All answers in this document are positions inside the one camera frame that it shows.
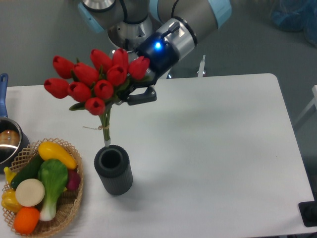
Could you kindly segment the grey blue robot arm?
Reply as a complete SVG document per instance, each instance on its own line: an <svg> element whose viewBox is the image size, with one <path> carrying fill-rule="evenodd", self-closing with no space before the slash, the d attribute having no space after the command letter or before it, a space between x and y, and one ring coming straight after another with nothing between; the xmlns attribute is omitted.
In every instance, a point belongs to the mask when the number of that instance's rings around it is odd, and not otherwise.
<svg viewBox="0 0 317 238"><path fill-rule="evenodd" d="M157 80L232 13L228 0L82 0L78 10L93 31L106 31L131 60L150 60L149 81L131 83L116 101L129 105L155 101Z"/></svg>

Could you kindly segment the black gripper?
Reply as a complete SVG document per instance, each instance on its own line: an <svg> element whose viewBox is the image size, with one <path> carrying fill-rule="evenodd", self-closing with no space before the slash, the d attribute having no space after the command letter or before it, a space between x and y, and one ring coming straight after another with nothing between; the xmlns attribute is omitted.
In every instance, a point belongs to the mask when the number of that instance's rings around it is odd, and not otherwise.
<svg viewBox="0 0 317 238"><path fill-rule="evenodd" d="M125 49L116 49L110 51L110 57L116 60L135 60L137 57L144 56L150 60L149 69L154 73L151 83L156 84L159 77L166 73L172 66L179 61L179 54L171 43L165 42L160 38L160 33L154 33L141 43L135 50L126 51ZM132 94L137 89L145 91L139 94ZM130 106L150 103L157 100L157 93L153 85L149 86L131 86L119 97L117 105L127 103Z"/></svg>

